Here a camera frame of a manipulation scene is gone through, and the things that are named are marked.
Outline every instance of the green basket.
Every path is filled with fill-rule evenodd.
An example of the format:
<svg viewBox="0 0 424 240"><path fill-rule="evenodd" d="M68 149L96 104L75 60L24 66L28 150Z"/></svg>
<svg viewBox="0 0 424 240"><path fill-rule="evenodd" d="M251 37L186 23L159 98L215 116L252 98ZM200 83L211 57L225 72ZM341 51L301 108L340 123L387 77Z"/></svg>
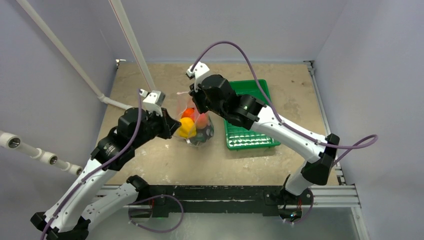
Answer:
<svg viewBox="0 0 424 240"><path fill-rule="evenodd" d="M261 90L259 90L256 85L255 80L230 81L229 84L237 94L249 94L267 103L267 100L265 100ZM271 99L267 81L259 79L259 84L268 98ZM281 144L265 134L249 131L243 127L233 126L226 120L224 120L224 127L226 146L230 150L270 148Z"/></svg>

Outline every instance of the white wall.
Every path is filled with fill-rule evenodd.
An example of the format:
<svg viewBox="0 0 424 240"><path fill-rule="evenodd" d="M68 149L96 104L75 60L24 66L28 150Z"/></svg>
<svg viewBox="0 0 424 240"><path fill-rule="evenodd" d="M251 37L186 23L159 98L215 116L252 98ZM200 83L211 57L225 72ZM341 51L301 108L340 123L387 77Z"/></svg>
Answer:
<svg viewBox="0 0 424 240"><path fill-rule="evenodd" d="M83 0L32 0L102 91L115 60ZM0 0L0 130L84 166L105 105L14 0ZM30 223L75 177L0 147L0 239L38 239Z"/></svg>
<svg viewBox="0 0 424 240"><path fill-rule="evenodd" d="M424 2L349 1L315 62L343 144L377 133L341 163L372 240L422 239Z"/></svg>
<svg viewBox="0 0 424 240"><path fill-rule="evenodd" d="M220 40L233 41L254 62L315 59L347 0L123 0L148 62L194 61ZM115 57L133 61L108 1L91 0ZM205 56L209 61L242 61L230 46Z"/></svg>

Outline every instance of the plastic bag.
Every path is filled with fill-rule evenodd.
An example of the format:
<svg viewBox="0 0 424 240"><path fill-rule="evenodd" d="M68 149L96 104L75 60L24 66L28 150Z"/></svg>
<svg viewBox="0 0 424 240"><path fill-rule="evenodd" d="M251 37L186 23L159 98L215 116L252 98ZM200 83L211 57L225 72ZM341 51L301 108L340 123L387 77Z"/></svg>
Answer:
<svg viewBox="0 0 424 240"><path fill-rule="evenodd" d="M177 116L181 127L175 134L189 145L201 146L214 136L214 125L208 113L200 114L188 92L177 92Z"/></svg>

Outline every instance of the white pipe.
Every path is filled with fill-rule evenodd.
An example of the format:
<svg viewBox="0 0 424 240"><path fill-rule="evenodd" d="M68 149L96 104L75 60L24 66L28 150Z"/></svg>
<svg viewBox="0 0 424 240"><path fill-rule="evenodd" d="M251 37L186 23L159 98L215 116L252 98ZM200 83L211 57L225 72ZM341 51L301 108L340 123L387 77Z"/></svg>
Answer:
<svg viewBox="0 0 424 240"><path fill-rule="evenodd" d="M129 48L134 55L135 61L140 68L141 74L143 74L143 77L146 80L148 88L150 91L156 90L152 75L150 75L146 60L143 57L142 50L140 49L139 43L137 42L136 35L134 34L133 28L131 27L130 20L128 20L127 13L125 13L125 9L121 0L109 0L109 3L113 12L115 13L116 19L119 22L126 41L129 44Z"/></svg>
<svg viewBox="0 0 424 240"><path fill-rule="evenodd" d="M67 48L62 44L59 38L53 33L50 27L44 22L44 20L38 15L35 9L30 5L27 0L16 0L17 3L25 10L25 12L34 20L37 26L45 33L45 35L50 39L50 41L56 46L56 48L63 54L63 56L68 60L72 67L79 73L82 79L90 86L93 92L97 95L97 98L106 104L111 104L122 109L128 109L131 106L125 105L123 103L111 100L106 97L102 91L96 86L96 84L91 80L87 75L81 65L75 60L72 54L67 50Z"/></svg>
<svg viewBox="0 0 424 240"><path fill-rule="evenodd" d="M112 100L107 96L99 97L98 99L100 99L100 101L102 103L110 104L110 105L113 105L113 106L118 107L120 109L127 110L127 109L130 109L130 108L133 108L133 106L131 106L131 105L127 105L127 104Z"/></svg>
<svg viewBox="0 0 424 240"><path fill-rule="evenodd" d="M1 130L0 146L5 149L16 150L30 156L32 159L38 160L47 165L58 167L60 170L76 176L80 175L83 170L83 168L78 165L59 159L54 153L30 146L25 142L22 142L22 139L19 136Z"/></svg>

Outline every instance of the beige table surface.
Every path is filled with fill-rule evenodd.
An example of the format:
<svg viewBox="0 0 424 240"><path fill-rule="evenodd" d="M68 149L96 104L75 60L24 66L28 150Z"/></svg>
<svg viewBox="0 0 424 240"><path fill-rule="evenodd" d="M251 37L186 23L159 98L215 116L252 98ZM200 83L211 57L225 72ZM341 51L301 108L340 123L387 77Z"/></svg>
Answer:
<svg viewBox="0 0 424 240"><path fill-rule="evenodd" d="M149 64L158 90L166 94L163 107L172 117L177 114L177 92L192 83L185 75L189 64ZM252 79L246 64L208 64L229 81ZM311 77L303 64L254 64L256 75L268 84L278 113L296 124L325 135L325 127ZM135 63L122 63L117 70L110 98L137 106L137 89L148 89ZM124 110L107 107L98 139L116 126ZM303 158L290 148L227 149L223 120L210 114L215 135L204 146L196 148L177 138L155 138L136 150L135 157L107 183L121 185L132 175L139 175L152 185L282 185L294 173ZM338 185L332 171L328 185Z"/></svg>

